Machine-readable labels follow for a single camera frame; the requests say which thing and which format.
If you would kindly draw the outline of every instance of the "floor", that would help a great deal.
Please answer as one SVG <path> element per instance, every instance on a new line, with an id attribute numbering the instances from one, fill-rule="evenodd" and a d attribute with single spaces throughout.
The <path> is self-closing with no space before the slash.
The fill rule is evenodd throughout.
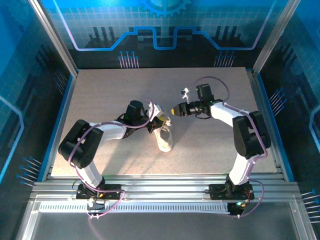
<path id="1" fill-rule="evenodd" d="M 181 102 L 180 91 L 203 76 L 215 76 L 228 85 L 230 105 L 256 111 L 257 105 L 244 67 L 230 68 L 144 68 L 81 70 L 76 82 L 62 138 L 78 119 L 100 123 L 112 121 L 124 113 L 131 100 L 147 107 L 146 98 L 170 110 Z M 224 99 L 223 85 L 211 79 L 216 99 Z M 195 89 L 191 100 L 197 100 Z M 96 152 L 94 162 L 104 175 L 123 174 L 212 174 L 228 173 L 237 155 L 233 129 L 214 120 L 171 116 L 174 147 L 164 153 L 156 137 L 145 129 L 129 138 L 107 141 Z M 258 162 L 254 172 L 275 173 L 274 160 Z M 74 170 L 57 154 L 52 176 L 74 176 Z"/>

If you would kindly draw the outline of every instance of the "blue border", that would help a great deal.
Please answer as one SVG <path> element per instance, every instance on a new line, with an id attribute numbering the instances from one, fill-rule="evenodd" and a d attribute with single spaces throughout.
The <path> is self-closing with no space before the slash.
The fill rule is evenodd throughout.
<path id="1" fill-rule="evenodd" d="M 65 108 L 65 104 L 66 104 L 66 101 L 67 101 L 67 98 L 68 98 L 68 95 L 69 95 L 69 91 L 70 91 L 73 79 L 74 79 L 73 76 L 70 75 L 70 78 L 69 78 L 68 84 L 66 86 L 66 89 L 65 89 L 65 92 L 64 92 L 64 96 L 63 96 L 63 99 L 62 99 L 62 102 L 61 102 L 61 105 L 60 105 L 59 113 L 58 113 L 58 116 L 56 117 L 55 125 L 54 125 L 54 128 L 53 128 L 52 134 L 51 134 L 51 138 L 50 138 L 48 147 L 46 149 L 46 152 L 45 152 L 45 155 L 44 155 L 44 158 L 43 158 L 43 162 L 42 162 L 42 166 L 41 166 L 38 178 L 37 178 L 37 182 L 42 182 L 41 179 L 43 178 L 43 176 L 45 174 L 45 171 L 46 171 L 46 168 L 47 168 L 47 164 L 49 162 L 49 156 L 50 156 L 50 153 L 51 153 L 52 148 L 53 148 L 53 144 L 54 144 L 54 141 L 55 141 L 55 138 L 56 138 L 56 135 L 57 135 L 58 127 L 60 125 L 60 119 L 62 117 L 62 113 L 63 113 L 64 108 Z"/>
<path id="2" fill-rule="evenodd" d="M 313 127 L 315 115 L 319 111 L 320 111 L 320 104 L 318 106 L 316 106 L 311 112 L 310 119 L 309 119 L 309 130 L 310 130 L 311 135 L 313 137 L 316 148 L 318 149 L 318 151 L 320 153 L 320 142 L 319 142 L 319 139 L 318 139 L 317 134 L 316 134 L 314 127 Z"/>
<path id="3" fill-rule="evenodd" d="M 5 177 L 6 171 L 8 170 L 9 164 L 12 160 L 12 157 L 16 151 L 16 148 L 18 146 L 19 140 L 22 136 L 22 133 L 25 130 L 25 124 L 24 124 L 24 118 L 23 118 L 23 114 L 21 112 L 20 109 L 18 109 L 16 106 L 14 106 L 13 104 L 11 104 L 10 102 L 8 102 L 3 96 L 0 95 L 0 101 L 3 102 L 5 105 L 7 105 L 15 114 L 18 115 L 19 117 L 19 122 L 20 122 L 20 130 L 14 140 L 13 146 L 9 152 L 8 157 L 6 158 L 5 162 L 4 162 L 4 166 L 2 168 L 2 170 L 0 171 L 0 184 L 2 182 L 2 180 Z"/>
<path id="4" fill-rule="evenodd" d="M 291 167 L 290 167 L 290 163 L 289 163 L 286 151 L 285 151 L 285 147 L 284 147 L 284 144 L 282 142 L 282 139 L 281 139 L 281 136 L 280 136 L 280 132 L 278 130 L 278 126 L 277 126 L 277 123 L 276 123 L 276 119 L 275 119 L 275 117 L 273 115 L 273 112 L 272 112 L 272 109 L 271 109 L 271 106 L 270 106 L 270 103 L 269 103 L 269 98 L 268 98 L 268 95 L 267 95 L 267 92 L 266 92 L 266 89 L 265 89 L 265 86 L 264 86 L 264 83 L 262 81 L 260 73 L 257 75 L 257 79 L 259 81 L 259 85 L 260 85 L 260 88 L 261 88 L 261 92 L 262 92 L 262 95 L 263 95 L 263 100 L 265 102 L 267 112 L 268 112 L 268 114 L 270 116 L 270 119 L 271 119 L 271 126 L 273 127 L 274 132 L 275 132 L 275 138 L 276 138 L 277 143 L 278 143 L 277 146 L 279 147 L 279 151 L 281 153 L 283 164 L 284 164 L 284 168 L 285 168 L 284 170 L 285 170 L 285 172 L 286 172 L 286 174 L 288 176 L 289 182 L 294 182 L 295 178 L 294 178 L 294 175 L 292 173 L 292 170 L 291 170 Z"/>

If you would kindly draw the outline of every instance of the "glass panel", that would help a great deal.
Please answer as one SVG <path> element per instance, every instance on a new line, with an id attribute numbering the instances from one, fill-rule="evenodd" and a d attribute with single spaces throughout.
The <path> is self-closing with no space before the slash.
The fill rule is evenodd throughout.
<path id="1" fill-rule="evenodd" d="M 70 73 L 28 1 L 0 3 L 0 232 L 6 240 L 19 229 Z"/>
<path id="2" fill-rule="evenodd" d="M 251 68 L 286 0 L 42 0 L 78 68 Z"/>
<path id="3" fill-rule="evenodd" d="M 260 73 L 302 193 L 320 191 L 319 12 L 319 1 L 300 2 Z"/>

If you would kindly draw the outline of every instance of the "shoe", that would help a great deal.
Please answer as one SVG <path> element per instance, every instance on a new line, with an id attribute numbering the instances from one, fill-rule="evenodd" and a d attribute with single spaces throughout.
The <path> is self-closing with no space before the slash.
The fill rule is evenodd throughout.
<path id="1" fill-rule="evenodd" d="M 163 112 L 159 119 L 164 121 L 164 123 L 161 127 L 153 130 L 153 132 L 160 151 L 167 153 L 171 151 L 174 142 L 172 137 L 171 119 L 165 112 Z"/>

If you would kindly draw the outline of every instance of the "cable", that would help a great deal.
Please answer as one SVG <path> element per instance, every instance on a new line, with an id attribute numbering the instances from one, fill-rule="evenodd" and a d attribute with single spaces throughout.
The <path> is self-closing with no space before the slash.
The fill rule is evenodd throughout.
<path id="1" fill-rule="evenodd" d="M 200 77 L 198 78 L 197 80 L 195 80 L 189 87 L 188 89 L 191 89 L 197 82 L 203 80 L 203 79 L 214 79 L 214 80 L 217 80 L 219 81 L 220 83 L 223 84 L 223 86 L 225 87 L 226 91 L 227 91 L 227 96 L 226 98 L 222 101 L 222 104 L 224 104 L 229 98 L 230 98 L 230 91 L 229 91 L 229 88 L 227 86 L 227 84 L 225 84 L 224 81 L 222 81 L 220 78 L 218 77 L 215 77 L 215 76 L 203 76 L 203 77 Z"/>
<path id="2" fill-rule="evenodd" d="M 80 146 L 81 142 L 85 139 L 85 137 L 95 128 L 98 128 L 100 126 L 104 126 L 104 125 L 117 125 L 117 126 L 121 126 L 121 127 L 125 127 L 125 128 L 129 128 L 129 129 L 139 129 L 139 128 L 143 128 L 145 127 L 151 120 L 152 116 L 154 115 L 154 112 L 155 112 L 155 104 L 154 102 L 152 101 L 152 99 L 150 98 L 147 98 L 146 99 L 148 102 L 151 103 L 152 105 L 152 111 L 151 111 L 151 114 L 150 114 L 150 117 L 149 119 L 142 125 L 139 125 L 139 126 L 130 126 L 130 125 L 126 125 L 126 124 L 123 124 L 123 123 L 119 123 L 119 122 L 102 122 L 102 123 L 98 123 L 98 124 L 95 124 L 93 125 L 92 127 L 90 127 L 83 135 L 82 137 L 78 140 L 78 142 L 76 143 L 76 145 L 74 146 L 72 152 L 70 153 L 70 156 L 68 158 L 68 163 L 69 165 L 75 169 L 75 172 L 76 174 L 78 175 L 78 177 L 81 179 L 81 181 L 90 189 L 94 190 L 94 191 L 97 191 L 97 193 L 116 193 L 116 192 L 120 192 L 120 193 L 123 193 L 122 196 L 120 197 L 120 199 L 106 212 L 104 213 L 101 213 L 97 216 L 93 216 L 93 215 L 90 215 L 88 212 L 87 214 L 91 217 L 91 218 L 99 218 L 99 217 L 103 217 L 104 215 L 107 215 L 110 211 L 112 211 L 121 201 L 122 199 L 125 197 L 126 195 L 126 191 L 123 190 L 123 189 L 115 189 L 115 190 L 102 190 L 102 189 L 97 189 L 95 187 L 92 187 L 90 186 L 87 182 L 84 181 L 84 179 L 81 177 L 80 173 L 78 172 L 76 166 L 74 164 L 72 164 L 72 158 L 77 150 L 77 148 Z"/>
<path id="3" fill-rule="evenodd" d="M 259 143 L 260 143 L 260 145 L 261 145 L 261 147 L 263 149 L 263 155 L 259 155 L 259 156 L 255 157 L 252 160 L 252 163 L 250 163 L 249 170 L 248 170 L 248 173 L 250 173 L 252 168 L 253 168 L 253 166 L 256 164 L 257 160 L 265 159 L 266 157 L 268 157 L 268 151 L 267 151 L 266 146 L 264 145 L 264 142 L 263 142 L 263 140 L 262 140 L 262 138 L 261 138 L 261 136 L 259 134 L 259 131 L 258 131 L 253 119 L 251 118 L 251 116 L 248 113 L 246 113 L 244 110 L 240 110 L 240 109 L 238 109 L 236 107 L 233 107 L 233 106 L 230 106 L 229 104 L 226 103 L 226 101 L 230 98 L 230 90 L 229 90 L 228 86 L 225 84 L 225 82 L 222 81 L 220 78 L 215 77 L 215 76 L 203 76 L 203 77 L 200 77 L 199 79 L 197 79 L 193 84 L 191 84 L 191 86 L 189 88 L 193 87 L 195 83 L 197 83 L 197 82 L 199 82 L 200 80 L 203 80 L 203 79 L 215 79 L 215 80 L 219 81 L 220 83 L 222 83 L 224 85 L 226 91 L 227 91 L 227 97 L 222 101 L 222 105 L 224 107 L 228 108 L 228 109 L 236 111 L 237 113 L 245 115 L 249 119 L 249 122 L 250 122 L 250 124 L 251 124 L 251 126 L 252 126 L 252 128 L 254 130 L 254 133 L 255 133 L 255 135 L 256 135 L 256 137 L 257 137 L 257 139 L 258 139 L 258 141 L 259 141 Z M 245 177 L 247 178 L 248 181 L 256 182 L 256 183 L 259 183 L 261 185 L 261 187 L 262 187 L 262 196 L 261 196 L 258 204 L 251 211 L 249 211 L 248 213 L 245 213 L 243 215 L 233 216 L 233 217 L 236 217 L 236 218 L 240 218 L 240 217 L 243 218 L 243 217 L 248 216 L 249 214 L 251 214 L 260 205 L 260 203 L 262 202 L 262 199 L 264 198 L 265 189 L 264 189 L 264 185 L 262 184 L 262 182 L 260 182 L 258 180 L 250 179 L 249 175 L 246 175 Z"/>
<path id="4" fill-rule="evenodd" d="M 210 119 L 211 117 L 210 116 L 207 116 L 207 117 L 199 117 L 200 114 L 196 114 L 195 117 L 197 119 L 201 119 L 201 120 L 207 120 L 207 119 Z"/>
<path id="5" fill-rule="evenodd" d="M 242 215 L 231 215 L 231 217 L 233 217 L 233 218 L 240 219 L 240 218 L 243 218 L 243 217 L 246 217 L 246 216 L 252 214 L 252 213 L 257 209 L 257 207 L 259 207 L 259 205 L 260 205 L 261 202 L 262 202 L 262 199 L 264 198 L 264 195 L 265 195 L 265 187 L 264 187 L 263 183 L 260 182 L 260 181 L 258 181 L 258 180 L 252 180 L 252 179 L 250 179 L 250 181 L 251 181 L 251 182 L 256 182 L 256 183 L 258 183 L 258 184 L 261 185 L 261 188 L 262 188 L 261 198 L 259 199 L 259 202 L 257 203 L 257 205 L 255 205 L 254 208 L 252 208 L 249 212 L 247 212 L 247 213 L 245 213 L 245 214 L 242 214 Z"/>

